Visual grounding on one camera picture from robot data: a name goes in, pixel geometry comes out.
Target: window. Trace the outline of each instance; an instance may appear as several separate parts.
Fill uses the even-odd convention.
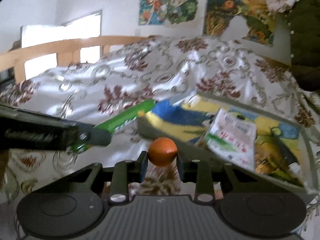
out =
[[[101,33],[101,13],[102,11],[95,12],[62,26],[23,26],[21,28],[21,47],[26,48],[53,41],[98,37]],[[100,51],[100,46],[82,48],[80,50],[80,62],[96,63],[100,58]],[[56,53],[28,60],[25,62],[26,79],[35,77],[56,66]]]
[[[101,11],[89,16],[63,24],[66,40],[87,39],[101,34]],[[100,58],[100,46],[82,48],[80,50],[81,63],[96,63]]]

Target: orange ball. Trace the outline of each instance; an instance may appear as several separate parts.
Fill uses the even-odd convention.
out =
[[[177,156],[178,149],[169,138],[158,138],[149,147],[148,159],[158,167],[170,165]]]

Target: round pad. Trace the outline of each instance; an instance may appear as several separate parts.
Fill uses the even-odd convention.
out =
[[[102,201],[93,192],[31,193],[17,207],[22,229],[40,238],[72,237],[91,227],[102,213]]]
[[[293,193],[228,193],[221,213],[234,228],[258,237],[281,237],[299,227],[307,215]]]

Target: wooden headboard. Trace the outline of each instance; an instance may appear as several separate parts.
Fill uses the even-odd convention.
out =
[[[26,80],[24,64],[26,61],[44,55],[56,53],[58,66],[68,66],[71,62],[80,62],[80,50],[86,47],[102,46],[102,54],[110,51],[112,45],[127,45],[142,41],[146,37],[136,36],[99,36],[88,39],[63,40],[16,49],[0,54],[0,71],[14,68],[17,83]]]

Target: white wall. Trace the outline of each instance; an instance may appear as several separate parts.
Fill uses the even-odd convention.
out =
[[[0,53],[20,38],[20,27],[54,24],[57,0],[2,0],[0,2]]]
[[[199,13],[204,16],[205,0],[199,0]],[[56,11],[56,24],[60,25],[93,11],[103,10],[102,35],[138,35],[150,34],[166,36],[193,36],[201,35],[203,26],[195,28],[165,28],[163,26],[138,26],[139,0],[58,0]],[[225,31],[224,39],[239,39],[245,36],[246,24],[237,17],[231,27]],[[243,44],[257,54],[267,56],[283,63],[289,64],[290,33],[285,24],[279,21],[276,24],[274,45],[267,47],[255,42],[243,40]]]

